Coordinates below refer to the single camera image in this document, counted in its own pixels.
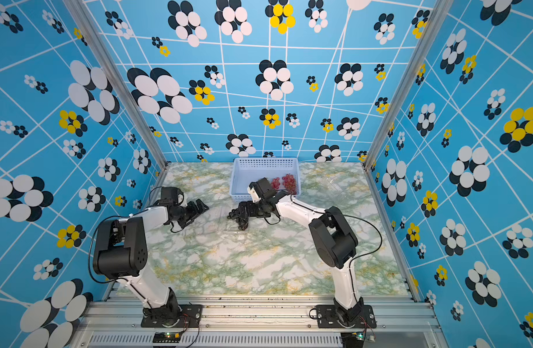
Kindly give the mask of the white perforated plastic basket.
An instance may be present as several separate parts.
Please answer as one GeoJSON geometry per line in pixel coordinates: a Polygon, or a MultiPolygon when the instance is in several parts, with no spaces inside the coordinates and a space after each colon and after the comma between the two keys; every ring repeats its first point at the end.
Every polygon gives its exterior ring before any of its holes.
{"type": "Polygon", "coordinates": [[[297,158],[291,157],[241,157],[234,160],[230,180],[230,196],[235,202],[251,200],[249,184],[262,178],[269,182],[279,178],[280,189],[286,189],[283,177],[292,175],[295,179],[295,195],[301,195],[300,168],[297,158]]]}

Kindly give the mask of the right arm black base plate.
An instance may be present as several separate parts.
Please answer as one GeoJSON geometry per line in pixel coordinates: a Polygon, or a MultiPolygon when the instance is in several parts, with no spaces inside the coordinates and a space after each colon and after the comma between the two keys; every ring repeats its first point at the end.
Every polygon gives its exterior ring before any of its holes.
{"type": "Polygon", "coordinates": [[[376,329],[373,308],[357,304],[346,310],[340,305],[319,304],[314,308],[315,319],[320,329],[376,329]]]}

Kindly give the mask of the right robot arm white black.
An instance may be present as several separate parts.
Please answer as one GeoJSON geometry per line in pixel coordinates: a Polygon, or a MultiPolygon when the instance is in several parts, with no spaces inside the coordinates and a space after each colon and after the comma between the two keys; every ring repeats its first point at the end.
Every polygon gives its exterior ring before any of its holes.
{"type": "Polygon", "coordinates": [[[240,202],[227,218],[244,231],[251,218],[267,219],[273,215],[280,220],[290,219],[310,231],[317,254],[331,268],[337,320],[344,327],[351,327],[363,314],[363,298],[356,286],[353,264],[359,258],[356,252],[359,241],[345,215],[337,207],[323,210],[280,193],[257,202],[240,202]]]}

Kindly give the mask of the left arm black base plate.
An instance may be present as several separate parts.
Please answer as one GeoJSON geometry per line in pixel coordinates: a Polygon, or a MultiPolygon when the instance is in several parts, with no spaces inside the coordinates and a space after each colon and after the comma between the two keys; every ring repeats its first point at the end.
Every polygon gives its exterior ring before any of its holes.
{"type": "Polygon", "coordinates": [[[168,308],[166,305],[150,309],[143,309],[143,320],[141,326],[143,328],[152,329],[190,329],[198,328],[201,322],[203,306],[200,304],[181,304],[174,309],[168,308]]]}

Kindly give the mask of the clear plastic clamshell container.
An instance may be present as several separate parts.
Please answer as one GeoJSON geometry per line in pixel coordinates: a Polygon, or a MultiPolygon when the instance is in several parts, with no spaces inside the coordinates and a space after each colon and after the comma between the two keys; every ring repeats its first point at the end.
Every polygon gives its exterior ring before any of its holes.
{"type": "Polygon", "coordinates": [[[226,233],[241,233],[241,232],[247,231],[250,228],[250,223],[251,222],[253,222],[255,220],[262,220],[263,219],[263,218],[256,218],[256,217],[249,218],[248,228],[246,230],[244,230],[244,231],[241,231],[238,228],[238,224],[234,220],[229,220],[227,218],[228,214],[230,213],[230,211],[233,210],[233,209],[238,208],[238,205],[239,205],[239,203],[237,203],[234,207],[222,207],[219,210],[219,229],[221,231],[225,231],[226,233]]]}

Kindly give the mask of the black grape bunch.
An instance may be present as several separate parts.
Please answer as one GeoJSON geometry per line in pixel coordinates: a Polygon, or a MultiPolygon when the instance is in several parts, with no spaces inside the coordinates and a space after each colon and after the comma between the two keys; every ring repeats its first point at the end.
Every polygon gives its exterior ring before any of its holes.
{"type": "Polygon", "coordinates": [[[244,231],[248,228],[249,225],[249,214],[246,211],[240,211],[242,213],[240,220],[234,220],[238,224],[238,228],[241,231],[244,231]]]}

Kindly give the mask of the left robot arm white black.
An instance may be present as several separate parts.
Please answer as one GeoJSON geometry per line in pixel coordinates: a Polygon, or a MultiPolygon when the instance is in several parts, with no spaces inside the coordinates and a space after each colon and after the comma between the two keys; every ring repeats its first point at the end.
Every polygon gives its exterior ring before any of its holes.
{"type": "Polygon", "coordinates": [[[187,206],[155,205],[130,217],[102,221],[96,230],[92,269],[128,288],[143,305],[143,328],[197,328],[203,306],[179,304],[171,287],[163,284],[148,264],[146,232],[166,224],[184,228],[209,210],[197,200],[187,206]]]}

